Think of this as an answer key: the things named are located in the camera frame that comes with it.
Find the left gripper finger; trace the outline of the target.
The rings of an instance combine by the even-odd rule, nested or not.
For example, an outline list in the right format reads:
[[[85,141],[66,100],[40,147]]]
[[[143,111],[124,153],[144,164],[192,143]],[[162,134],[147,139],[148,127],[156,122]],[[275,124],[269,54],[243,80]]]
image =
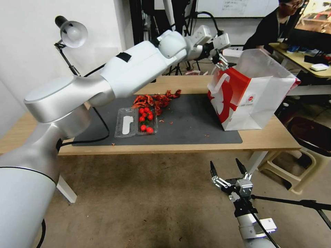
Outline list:
[[[219,56],[218,68],[231,68],[237,65],[236,63],[228,62],[228,60],[222,55],[222,52],[219,52],[218,56]]]
[[[225,71],[225,57],[221,53],[212,56],[211,61],[218,69]]]

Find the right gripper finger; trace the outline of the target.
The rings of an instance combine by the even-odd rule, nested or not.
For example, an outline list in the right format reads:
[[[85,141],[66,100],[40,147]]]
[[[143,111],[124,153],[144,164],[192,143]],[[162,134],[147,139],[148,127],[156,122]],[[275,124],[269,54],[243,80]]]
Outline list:
[[[242,174],[242,177],[237,178],[236,181],[245,180],[245,181],[251,182],[252,174],[248,173],[246,167],[240,162],[240,160],[238,158],[236,158],[235,161],[236,161],[236,164],[237,164],[237,167],[238,167],[240,173]]]
[[[231,191],[232,189],[231,184],[218,176],[216,168],[212,161],[210,161],[210,174],[211,174],[211,181],[216,187],[218,187],[223,192]]]

